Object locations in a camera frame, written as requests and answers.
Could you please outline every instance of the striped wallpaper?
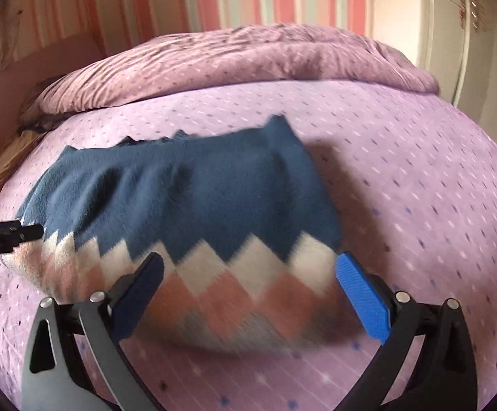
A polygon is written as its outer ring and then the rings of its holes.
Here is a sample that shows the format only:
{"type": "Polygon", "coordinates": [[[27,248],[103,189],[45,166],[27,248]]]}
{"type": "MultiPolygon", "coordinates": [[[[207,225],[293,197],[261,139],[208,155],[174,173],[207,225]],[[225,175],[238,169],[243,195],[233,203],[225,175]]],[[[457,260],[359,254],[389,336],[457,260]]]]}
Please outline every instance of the striped wallpaper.
{"type": "Polygon", "coordinates": [[[13,58],[90,30],[106,54],[157,35],[298,22],[368,33],[368,0],[20,0],[13,58]]]}

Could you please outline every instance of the blue gripper pad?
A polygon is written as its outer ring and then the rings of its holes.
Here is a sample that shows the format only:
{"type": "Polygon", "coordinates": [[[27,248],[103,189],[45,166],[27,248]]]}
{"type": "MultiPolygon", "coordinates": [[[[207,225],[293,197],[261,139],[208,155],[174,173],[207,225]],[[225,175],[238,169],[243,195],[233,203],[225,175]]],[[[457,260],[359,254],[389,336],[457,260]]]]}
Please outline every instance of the blue gripper pad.
{"type": "Polygon", "coordinates": [[[336,278],[344,289],[366,332],[384,344],[389,337],[389,309],[366,278],[364,270],[350,254],[336,260],[336,278]]]}

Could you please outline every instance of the pink blanket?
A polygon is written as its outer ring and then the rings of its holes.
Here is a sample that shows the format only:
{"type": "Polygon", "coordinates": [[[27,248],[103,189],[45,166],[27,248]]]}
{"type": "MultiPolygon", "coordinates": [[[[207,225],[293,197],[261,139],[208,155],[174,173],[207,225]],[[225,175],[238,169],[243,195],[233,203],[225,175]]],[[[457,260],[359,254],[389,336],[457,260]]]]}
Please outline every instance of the pink blanket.
{"type": "Polygon", "coordinates": [[[275,24],[155,38],[58,80],[23,121],[219,85],[325,79],[439,91],[387,45],[337,28],[275,24]]]}

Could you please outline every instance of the silver screw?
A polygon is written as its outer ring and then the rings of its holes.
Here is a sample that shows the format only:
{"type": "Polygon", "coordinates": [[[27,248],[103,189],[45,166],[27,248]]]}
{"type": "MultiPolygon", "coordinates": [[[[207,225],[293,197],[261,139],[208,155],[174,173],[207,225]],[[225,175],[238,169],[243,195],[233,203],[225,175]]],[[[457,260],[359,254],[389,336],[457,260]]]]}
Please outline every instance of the silver screw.
{"type": "Polygon", "coordinates": [[[400,303],[408,303],[410,301],[410,295],[403,291],[397,292],[395,298],[400,303]]]}
{"type": "Polygon", "coordinates": [[[460,307],[460,303],[458,303],[457,300],[454,298],[449,298],[447,300],[447,306],[450,307],[451,309],[458,309],[460,307]]]}
{"type": "Polygon", "coordinates": [[[90,296],[90,300],[93,303],[100,303],[101,301],[104,300],[104,298],[106,298],[106,293],[102,292],[101,290],[97,290],[90,296]]]}
{"type": "Polygon", "coordinates": [[[46,298],[43,298],[41,302],[39,303],[39,306],[41,306],[43,309],[46,309],[47,307],[50,307],[54,300],[47,296],[46,298]]]}

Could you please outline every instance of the patterned bed sheet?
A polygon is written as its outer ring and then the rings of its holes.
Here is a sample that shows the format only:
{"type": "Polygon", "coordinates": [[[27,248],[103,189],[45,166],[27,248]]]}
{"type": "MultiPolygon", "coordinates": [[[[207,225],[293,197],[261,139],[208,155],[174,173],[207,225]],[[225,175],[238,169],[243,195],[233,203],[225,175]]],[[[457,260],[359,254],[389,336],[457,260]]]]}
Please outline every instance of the patterned bed sheet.
{"type": "MultiPolygon", "coordinates": [[[[48,134],[6,183],[0,220],[66,145],[109,147],[182,129],[216,135],[284,114],[313,155],[341,216],[346,247],[393,289],[418,301],[462,304],[482,408],[497,391],[497,146],[434,95],[347,81],[248,83],[182,92],[79,114],[48,134]]],[[[24,348],[44,293],[0,263],[0,387],[20,405],[24,348]]],[[[421,341],[389,398],[400,394],[421,341]]],[[[169,411],[330,410],[378,348],[346,305],[334,344],[303,353],[214,354],[122,343],[169,411]]],[[[83,358],[109,396],[87,345],[83,358]]]]}

